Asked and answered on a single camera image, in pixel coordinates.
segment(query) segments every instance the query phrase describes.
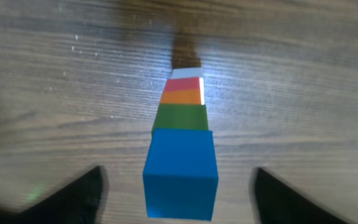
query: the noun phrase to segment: blue block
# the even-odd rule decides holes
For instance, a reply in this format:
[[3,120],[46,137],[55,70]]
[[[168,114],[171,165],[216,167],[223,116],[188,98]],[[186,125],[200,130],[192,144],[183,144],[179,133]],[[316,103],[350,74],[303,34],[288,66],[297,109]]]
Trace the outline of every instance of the blue block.
[[149,217],[211,220],[218,187],[212,131],[155,129],[143,183]]

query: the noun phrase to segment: orange block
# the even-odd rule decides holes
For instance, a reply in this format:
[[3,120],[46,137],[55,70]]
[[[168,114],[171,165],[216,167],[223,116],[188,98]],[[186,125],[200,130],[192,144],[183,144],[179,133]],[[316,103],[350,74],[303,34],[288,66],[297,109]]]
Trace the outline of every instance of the orange block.
[[164,91],[160,103],[201,104],[200,90]]

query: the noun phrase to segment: wood grain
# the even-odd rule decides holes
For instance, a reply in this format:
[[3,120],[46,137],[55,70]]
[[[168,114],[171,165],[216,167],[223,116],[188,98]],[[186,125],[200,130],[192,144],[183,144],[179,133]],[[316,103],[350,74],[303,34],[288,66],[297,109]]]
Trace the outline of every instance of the wood grain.
[[255,166],[358,223],[354,0],[0,0],[0,206],[21,211],[101,164],[101,223],[184,223],[147,219],[141,173],[165,80],[195,65],[214,223],[257,223]]

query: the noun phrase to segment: colored block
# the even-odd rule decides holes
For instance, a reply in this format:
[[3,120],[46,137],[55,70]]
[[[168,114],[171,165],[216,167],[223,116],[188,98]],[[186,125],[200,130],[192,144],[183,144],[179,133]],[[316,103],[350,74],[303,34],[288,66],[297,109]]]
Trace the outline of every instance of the colored block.
[[205,105],[174,105],[161,103],[154,120],[155,128],[208,130]]
[[199,90],[200,78],[177,78],[169,79],[165,84],[164,91],[177,91],[177,90]]
[[203,77],[203,70],[201,68],[177,68],[172,70],[171,79],[192,77]]
[[211,220],[218,179],[211,131],[154,131],[143,171],[149,217]]
[[160,103],[201,104],[200,90],[164,91]]

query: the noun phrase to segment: green cube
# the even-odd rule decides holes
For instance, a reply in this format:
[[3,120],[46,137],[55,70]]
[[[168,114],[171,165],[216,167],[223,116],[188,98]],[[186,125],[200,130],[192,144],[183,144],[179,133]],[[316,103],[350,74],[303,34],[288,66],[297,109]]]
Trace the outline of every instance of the green cube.
[[206,107],[161,103],[158,106],[152,133],[155,128],[208,130]]

